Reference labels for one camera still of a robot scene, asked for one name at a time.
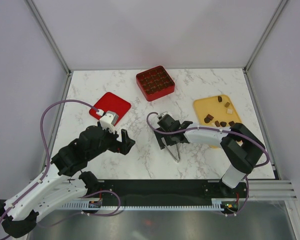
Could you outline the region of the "metal tongs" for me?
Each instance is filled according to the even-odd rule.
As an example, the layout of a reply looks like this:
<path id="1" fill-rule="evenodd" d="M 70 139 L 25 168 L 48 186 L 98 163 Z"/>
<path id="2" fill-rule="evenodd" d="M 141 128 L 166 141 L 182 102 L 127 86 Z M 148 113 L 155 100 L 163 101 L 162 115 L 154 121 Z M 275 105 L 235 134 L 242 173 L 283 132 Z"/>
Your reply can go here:
<path id="1" fill-rule="evenodd" d="M 179 163 L 181 161 L 179 145 L 168 145 L 164 137 L 162 137 L 161 140 L 163 142 L 164 149 L 170 154 L 170 156 L 176 163 Z"/>

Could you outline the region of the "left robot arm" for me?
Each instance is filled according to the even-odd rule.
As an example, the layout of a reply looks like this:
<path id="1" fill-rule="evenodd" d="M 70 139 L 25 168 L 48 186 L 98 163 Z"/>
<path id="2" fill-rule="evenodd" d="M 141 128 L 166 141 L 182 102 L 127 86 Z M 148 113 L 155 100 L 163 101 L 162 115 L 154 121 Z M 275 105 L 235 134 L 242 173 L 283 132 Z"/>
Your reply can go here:
<path id="1" fill-rule="evenodd" d="M 42 218 L 63 204 L 87 195 L 95 197 L 100 183 L 88 162 L 106 151 L 127 155 L 135 145 L 125 129 L 121 134 L 92 125 L 62 147 L 28 186 L 14 197 L 0 199 L 0 226 L 9 237 L 31 232 Z"/>

